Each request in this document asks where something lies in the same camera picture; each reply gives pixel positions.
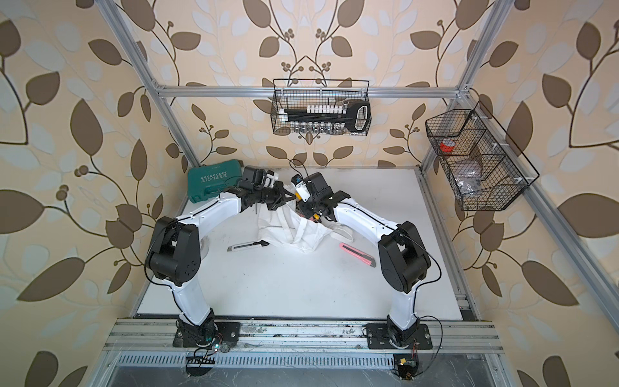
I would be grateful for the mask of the green plastic tool case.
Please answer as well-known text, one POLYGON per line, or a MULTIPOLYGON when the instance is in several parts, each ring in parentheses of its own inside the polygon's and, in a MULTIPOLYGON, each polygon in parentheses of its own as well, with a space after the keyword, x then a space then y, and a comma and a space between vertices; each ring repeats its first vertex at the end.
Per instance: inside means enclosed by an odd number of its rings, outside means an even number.
POLYGON ((192 203, 207 201, 235 185, 241 176, 242 167, 238 160, 190 169, 187 196, 192 203))

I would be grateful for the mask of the clear plastic bag in basket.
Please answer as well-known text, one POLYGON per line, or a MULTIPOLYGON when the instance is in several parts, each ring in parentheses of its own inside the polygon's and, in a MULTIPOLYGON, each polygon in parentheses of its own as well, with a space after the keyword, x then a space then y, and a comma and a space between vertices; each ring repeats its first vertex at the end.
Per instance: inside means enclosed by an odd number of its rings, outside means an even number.
POLYGON ((482 190, 482 165, 477 160, 458 161, 452 166, 456 186, 461 194, 482 190))

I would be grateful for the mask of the pink knife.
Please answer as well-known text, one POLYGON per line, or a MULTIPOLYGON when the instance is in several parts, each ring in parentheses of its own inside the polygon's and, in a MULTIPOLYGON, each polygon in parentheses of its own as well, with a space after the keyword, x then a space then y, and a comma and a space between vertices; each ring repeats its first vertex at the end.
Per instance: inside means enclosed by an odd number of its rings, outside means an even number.
POLYGON ((341 243, 339 245, 339 247, 345 251, 347 254, 353 256, 354 258, 358 259, 359 261, 363 262, 364 264, 375 268, 377 267, 377 263, 374 257, 370 256, 369 254, 360 251, 357 248, 354 248, 353 246, 346 244, 346 243, 341 243))

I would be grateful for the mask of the black socket bit holder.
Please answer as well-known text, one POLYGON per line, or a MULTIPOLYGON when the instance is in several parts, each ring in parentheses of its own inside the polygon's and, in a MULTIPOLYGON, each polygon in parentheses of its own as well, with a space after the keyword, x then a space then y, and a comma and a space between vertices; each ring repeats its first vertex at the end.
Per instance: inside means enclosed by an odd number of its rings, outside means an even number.
POLYGON ((371 126, 372 112, 369 102, 345 99, 330 105, 279 107, 272 112, 272 122, 307 131, 359 134, 371 126))

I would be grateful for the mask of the white printed tote pouch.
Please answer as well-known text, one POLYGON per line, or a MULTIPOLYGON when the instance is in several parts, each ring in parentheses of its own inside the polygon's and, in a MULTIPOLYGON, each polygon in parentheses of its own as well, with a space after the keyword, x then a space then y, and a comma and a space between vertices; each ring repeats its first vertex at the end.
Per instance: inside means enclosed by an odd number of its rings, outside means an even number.
POLYGON ((265 204, 257 205, 258 238, 275 247, 291 248, 309 254, 328 240, 338 243, 354 241, 350 227, 329 223, 326 226, 301 217, 291 203, 271 211, 265 204))

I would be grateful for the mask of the aluminium front rail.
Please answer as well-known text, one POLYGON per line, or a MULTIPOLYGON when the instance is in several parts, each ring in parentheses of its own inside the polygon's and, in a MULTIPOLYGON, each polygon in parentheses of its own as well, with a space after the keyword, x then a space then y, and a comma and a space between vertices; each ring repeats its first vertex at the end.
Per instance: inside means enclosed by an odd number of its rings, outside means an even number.
MULTIPOLYGON (((382 352, 420 355, 502 355, 504 348, 490 322, 422 321, 410 345, 393 345, 379 320, 216 319, 218 343, 234 352, 382 352)), ((182 350, 184 336, 175 319, 119 319, 104 348, 182 350)))

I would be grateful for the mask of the silver black utility knife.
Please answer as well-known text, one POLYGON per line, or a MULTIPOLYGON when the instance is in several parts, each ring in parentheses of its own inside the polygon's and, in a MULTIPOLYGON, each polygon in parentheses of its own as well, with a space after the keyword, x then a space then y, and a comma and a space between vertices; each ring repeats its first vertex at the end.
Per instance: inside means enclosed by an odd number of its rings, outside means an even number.
POLYGON ((267 246, 269 246, 269 242, 264 241, 264 240, 257 240, 257 241, 246 242, 246 243, 238 243, 238 244, 229 246, 227 248, 227 251, 231 253, 231 252, 237 252, 237 251, 251 249, 251 248, 263 248, 267 246))

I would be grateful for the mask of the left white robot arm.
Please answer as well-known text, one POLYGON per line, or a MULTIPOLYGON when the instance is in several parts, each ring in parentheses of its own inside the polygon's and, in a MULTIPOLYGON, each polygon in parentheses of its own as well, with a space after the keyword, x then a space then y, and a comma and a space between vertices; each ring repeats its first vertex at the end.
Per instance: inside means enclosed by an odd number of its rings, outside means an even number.
POLYGON ((154 285, 169 288, 182 322, 201 327, 212 315, 195 278, 202 260, 201 240, 221 223, 256 204, 275 211, 295 199, 295 194, 280 181, 271 186, 232 186, 196 211, 156 222, 145 268, 156 278, 154 285))

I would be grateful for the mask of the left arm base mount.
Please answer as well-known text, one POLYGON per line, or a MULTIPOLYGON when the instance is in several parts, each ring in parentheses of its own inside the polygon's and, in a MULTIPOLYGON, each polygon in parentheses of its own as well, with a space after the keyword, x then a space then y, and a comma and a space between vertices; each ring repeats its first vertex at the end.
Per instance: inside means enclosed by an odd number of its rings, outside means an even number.
POLYGON ((172 342, 174 348, 210 348, 228 352, 240 338, 241 325, 238 322, 208 320, 201 326, 195 326, 178 319, 176 326, 177 332, 172 342))

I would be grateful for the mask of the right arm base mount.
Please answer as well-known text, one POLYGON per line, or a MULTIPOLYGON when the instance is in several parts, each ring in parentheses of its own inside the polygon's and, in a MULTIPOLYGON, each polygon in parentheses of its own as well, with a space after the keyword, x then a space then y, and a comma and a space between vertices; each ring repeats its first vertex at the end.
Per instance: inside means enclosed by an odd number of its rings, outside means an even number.
POLYGON ((391 321, 368 323, 364 326, 363 335, 368 347, 372 350, 431 350, 432 338, 426 324, 416 322, 407 330, 401 330, 391 321))

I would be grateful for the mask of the red item in basket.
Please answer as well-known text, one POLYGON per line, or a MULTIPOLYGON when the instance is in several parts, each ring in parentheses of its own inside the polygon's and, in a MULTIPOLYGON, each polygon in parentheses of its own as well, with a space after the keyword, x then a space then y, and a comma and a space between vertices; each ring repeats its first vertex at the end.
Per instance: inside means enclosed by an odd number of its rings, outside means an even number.
POLYGON ((456 142, 451 138, 443 138, 439 144, 439 149, 444 154, 451 154, 456 148, 456 142))

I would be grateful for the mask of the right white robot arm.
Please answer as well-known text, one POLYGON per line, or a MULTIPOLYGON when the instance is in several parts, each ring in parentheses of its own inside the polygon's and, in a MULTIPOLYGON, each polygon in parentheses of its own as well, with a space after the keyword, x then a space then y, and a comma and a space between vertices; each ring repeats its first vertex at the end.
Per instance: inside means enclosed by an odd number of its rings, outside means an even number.
POLYGON ((343 191, 301 193, 297 210, 307 218, 325 218, 349 227, 377 246, 383 278, 395 291, 387 321, 397 333, 411 331, 418 324, 414 312, 417 291, 432 266, 417 227, 411 222, 388 221, 343 191))

